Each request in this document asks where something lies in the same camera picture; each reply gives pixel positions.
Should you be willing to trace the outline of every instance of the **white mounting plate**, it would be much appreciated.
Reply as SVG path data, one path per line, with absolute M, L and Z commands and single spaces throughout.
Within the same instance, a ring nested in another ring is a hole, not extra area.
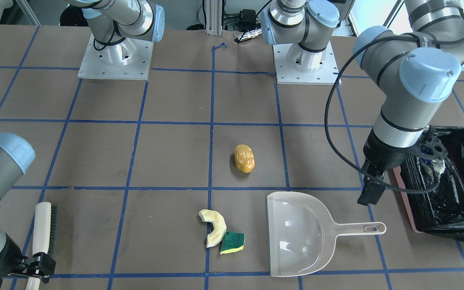
M 78 72 L 80 79 L 131 79 L 137 81 L 148 79 L 153 42 L 134 39 L 138 49 L 136 55 L 130 58 L 130 63 L 125 66 L 107 66 L 99 60 L 96 51 L 92 48 L 93 39 L 94 37 L 91 35 Z
M 275 71 L 277 73 L 278 84 L 318 86 L 332 86 L 334 84 L 339 70 L 330 42 L 323 52 L 326 54 L 323 66 L 315 73 L 301 72 L 289 65 L 286 55 L 290 47 L 291 44 L 277 44 L 273 46 L 273 58 L 275 60 Z

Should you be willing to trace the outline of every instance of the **dustpan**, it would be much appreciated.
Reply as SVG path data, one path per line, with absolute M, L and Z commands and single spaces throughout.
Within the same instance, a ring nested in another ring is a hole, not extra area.
M 278 191 L 267 197 L 269 273 L 294 277 L 321 270 L 332 259 L 338 236 L 381 235 L 382 222 L 337 224 L 325 204 L 305 193 Z

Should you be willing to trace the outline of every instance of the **dustpan handle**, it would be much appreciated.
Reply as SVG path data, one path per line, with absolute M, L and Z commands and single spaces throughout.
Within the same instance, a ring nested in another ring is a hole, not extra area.
M 337 224 L 335 232 L 339 236 L 382 235 L 383 233 L 386 233 L 386 225 L 382 222 Z

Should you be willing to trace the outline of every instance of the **green sponge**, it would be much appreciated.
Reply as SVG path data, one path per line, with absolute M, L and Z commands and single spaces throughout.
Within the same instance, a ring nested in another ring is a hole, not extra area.
M 244 234 L 226 232 L 223 242 L 221 242 L 221 254 L 235 253 L 244 247 Z

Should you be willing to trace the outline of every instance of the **potato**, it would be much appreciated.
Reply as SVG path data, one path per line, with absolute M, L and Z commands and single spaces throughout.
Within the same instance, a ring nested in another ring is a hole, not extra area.
M 250 173 L 255 167 L 254 152 L 248 145 L 237 145 L 234 151 L 237 169 L 244 173 Z

